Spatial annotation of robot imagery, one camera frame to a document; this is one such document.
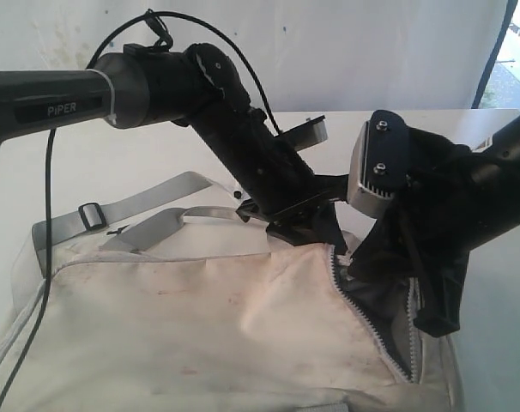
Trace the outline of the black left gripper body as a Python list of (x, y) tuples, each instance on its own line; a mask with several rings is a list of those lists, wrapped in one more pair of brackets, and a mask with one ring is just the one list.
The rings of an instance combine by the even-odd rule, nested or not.
[(316, 174), (282, 139), (266, 128), (252, 128), (245, 140), (249, 173), (243, 186), (254, 206), (241, 206), (242, 216), (258, 217), (268, 225), (310, 226), (311, 206), (336, 203), (346, 196), (346, 175)]

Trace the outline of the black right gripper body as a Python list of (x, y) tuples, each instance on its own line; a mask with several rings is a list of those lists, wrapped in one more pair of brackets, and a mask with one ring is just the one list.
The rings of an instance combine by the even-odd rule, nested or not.
[(408, 147), (405, 184), (353, 253), (349, 274), (369, 283), (416, 279), (420, 309), (414, 326), (429, 335), (449, 335), (460, 328), (469, 254), (445, 244), (450, 213), (439, 207), (462, 189), (454, 162), (471, 151), (416, 128), (408, 131)]

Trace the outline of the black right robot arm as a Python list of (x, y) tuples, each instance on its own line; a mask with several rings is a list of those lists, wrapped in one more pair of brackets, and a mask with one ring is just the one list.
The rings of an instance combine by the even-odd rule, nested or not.
[(354, 146), (348, 203), (375, 221), (349, 275), (416, 279), (415, 327), (458, 331), (469, 254), (520, 225), (520, 116), (474, 151), (375, 111)]

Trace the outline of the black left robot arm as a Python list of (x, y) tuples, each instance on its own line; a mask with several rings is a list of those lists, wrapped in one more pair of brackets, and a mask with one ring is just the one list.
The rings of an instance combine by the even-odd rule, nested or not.
[(292, 245), (347, 250), (335, 212), (347, 178), (315, 174), (284, 135), (270, 132), (216, 46), (170, 52), (127, 45), (86, 70), (0, 71), (0, 146), (96, 118), (120, 130), (191, 127), (248, 195), (237, 210), (241, 220), (264, 221), (269, 234)]

